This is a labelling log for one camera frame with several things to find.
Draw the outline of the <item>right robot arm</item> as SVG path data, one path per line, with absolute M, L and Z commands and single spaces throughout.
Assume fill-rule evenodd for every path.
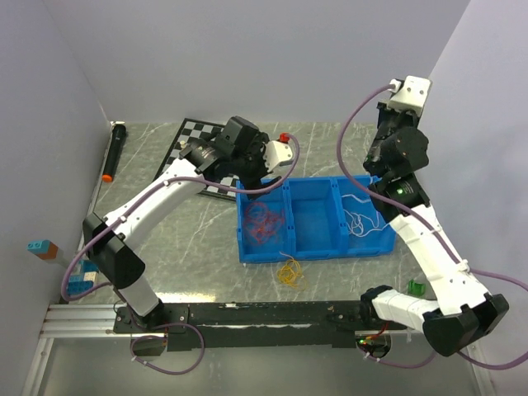
M 435 294 L 425 300 L 386 285 L 362 296 L 362 323 L 379 328 L 386 321 L 421 331 L 434 351 L 451 356 L 488 335 L 509 310 L 471 273 L 446 237 L 415 172 L 429 163 L 428 139 L 413 110 L 377 105 L 377 132 L 363 163 L 375 178 L 370 198 L 384 222 L 405 242 Z

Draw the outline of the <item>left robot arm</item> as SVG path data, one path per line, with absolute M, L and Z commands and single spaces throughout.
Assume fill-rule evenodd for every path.
M 282 180 L 264 177 L 294 160 L 287 142 L 271 139 L 253 123 L 233 116 L 216 133 L 180 142 L 171 164 L 133 199 L 104 216 L 85 218 L 87 255 L 131 307 L 137 326 L 152 332 L 163 321 L 163 302 L 135 252 L 152 229 L 208 186 L 250 199 L 266 195 Z

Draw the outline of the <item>blue three-compartment bin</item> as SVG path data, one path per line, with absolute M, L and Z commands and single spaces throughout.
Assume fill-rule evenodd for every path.
M 394 250 L 395 232 L 362 189 L 358 176 L 290 178 L 271 193 L 236 198 L 241 263 L 376 257 Z

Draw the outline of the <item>black marker orange cap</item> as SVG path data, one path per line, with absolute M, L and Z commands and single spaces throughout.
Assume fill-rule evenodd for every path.
M 116 169 L 120 161 L 122 149 L 127 138 L 127 129 L 124 124 L 115 124 L 111 131 L 111 143 L 106 155 L 106 161 L 101 179 L 110 183 L 116 175 Z

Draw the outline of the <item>green small object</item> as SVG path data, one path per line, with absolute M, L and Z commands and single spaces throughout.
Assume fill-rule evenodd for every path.
M 426 285 L 424 283 L 416 282 L 415 280 L 410 280 L 408 282 L 408 294 L 412 296 L 421 297 L 426 292 Z

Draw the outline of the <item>blue toy brick stack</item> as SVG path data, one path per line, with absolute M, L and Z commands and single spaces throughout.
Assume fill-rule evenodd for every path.
M 96 283 L 99 269 L 89 260 L 80 260 L 73 274 L 68 279 L 69 295 L 79 295 L 90 290 Z

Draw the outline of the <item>blue brown toy block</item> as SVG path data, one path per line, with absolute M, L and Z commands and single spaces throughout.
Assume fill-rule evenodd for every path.
M 68 265 L 64 252 L 49 239 L 31 241 L 27 244 L 26 250 L 49 264 Z

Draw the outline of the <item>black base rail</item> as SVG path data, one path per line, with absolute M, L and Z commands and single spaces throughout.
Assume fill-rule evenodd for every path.
M 169 351 L 208 348 L 330 346 L 354 348 L 356 338 L 383 330 L 404 330 L 401 324 L 363 319 L 361 302 L 293 301 L 241 303 L 166 303 L 160 314 L 141 319 L 118 308 L 116 334 L 165 336 Z

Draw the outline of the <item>aluminium frame rail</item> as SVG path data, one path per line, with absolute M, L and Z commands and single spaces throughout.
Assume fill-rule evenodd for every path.
M 48 307 L 40 338 L 107 338 L 116 312 L 111 304 L 52 304 Z

